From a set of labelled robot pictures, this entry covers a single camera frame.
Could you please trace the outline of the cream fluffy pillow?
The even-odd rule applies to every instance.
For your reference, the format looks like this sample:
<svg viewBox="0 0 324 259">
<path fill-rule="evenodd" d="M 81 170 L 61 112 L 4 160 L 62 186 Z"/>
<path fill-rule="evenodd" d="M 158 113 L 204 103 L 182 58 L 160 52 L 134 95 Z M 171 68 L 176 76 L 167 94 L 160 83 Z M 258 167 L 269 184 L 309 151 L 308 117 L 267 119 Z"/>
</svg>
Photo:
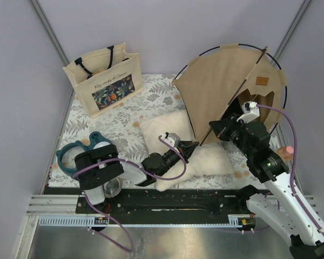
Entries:
<svg viewBox="0 0 324 259">
<path fill-rule="evenodd" d="M 158 140 L 163 133 L 176 133 L 182 141 L 194 140 L 193 130 L 185 110 L 167 113 L 144 120 L 140 130 L 148 152 L 163 155 L 169 150 Z M 198 146 L 188 160 L 185 174 L 173 181 L 157 180 L 156 190 L 163 192 L 175 185 L 185 182 L 194 176 L 233 174 L 234 168 L 227 152 L 221 144 L 213 142 Z"/>
</svg>

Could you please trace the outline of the teal pet bowl stand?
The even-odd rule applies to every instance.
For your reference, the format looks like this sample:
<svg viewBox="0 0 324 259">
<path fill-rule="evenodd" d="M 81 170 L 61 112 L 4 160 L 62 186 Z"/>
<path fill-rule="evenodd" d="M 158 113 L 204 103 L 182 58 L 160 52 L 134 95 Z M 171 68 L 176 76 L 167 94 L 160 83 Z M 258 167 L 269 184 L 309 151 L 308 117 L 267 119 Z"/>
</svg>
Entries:
<svg viewBox="0 0 324 259">
<path fill-rule="evenodd" d="M 75 157 L 83 152 L 94 149 L 95 145 L 104 142 L 106 145 L 112 141 L 102 136 L 100 132 L 90 133 L 88 138 L 77 140 L 62 147 L 56 152 L 57 162 L 60 170 L 67 176 L 72 177 L 77 172 Z"/>
</svg>

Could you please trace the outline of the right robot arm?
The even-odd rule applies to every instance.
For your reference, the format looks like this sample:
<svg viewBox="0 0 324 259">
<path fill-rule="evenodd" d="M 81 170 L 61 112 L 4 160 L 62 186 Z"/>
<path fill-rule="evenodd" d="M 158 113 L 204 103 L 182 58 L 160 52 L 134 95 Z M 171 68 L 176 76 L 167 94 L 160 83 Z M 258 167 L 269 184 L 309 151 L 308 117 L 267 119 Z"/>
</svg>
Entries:
<svg viewBox="0 0 324 259">
<path fill-rule="evenodd" d="M 324 258 L 324 221 L 300 192 L 287 165 L 270 148 L 263 123 L 238 115 L 209 123 L 216 137 L 231 141 L 246 157 L 249 171 L 274 195 L 282 210 L 252 185 L 239 190 L 236 210 L 262 218 L 289 246 L 293 258 Z"/>
</svg>

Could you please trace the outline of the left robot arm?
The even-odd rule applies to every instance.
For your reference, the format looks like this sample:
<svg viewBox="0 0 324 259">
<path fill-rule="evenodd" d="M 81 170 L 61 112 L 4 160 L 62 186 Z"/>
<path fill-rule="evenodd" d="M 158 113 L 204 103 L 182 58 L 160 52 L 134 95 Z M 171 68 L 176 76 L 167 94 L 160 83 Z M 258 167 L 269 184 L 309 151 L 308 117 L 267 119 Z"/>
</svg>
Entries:
<svg viewBox="0 0 324 259">
<path fill-rule="evenodd" d="M 186 174 L 188 160 L 197 141 L 181 141 L 174 133 L 158 136 L 158 140 L 169 150 L 163 155 L 151 153 L 141 163 L 135 163 L 118 154 L 113 144 L 100 142 L 95 148 L 75 157 L 76 172 L 72 178 L 88 196 L 87 206 L 94 213 L 106 208 L 104 191 L 97 191 L 114 178 L 121 178 L 139 187 L 146 187 L 156 180 L 173 181 Z"/>
</svg>

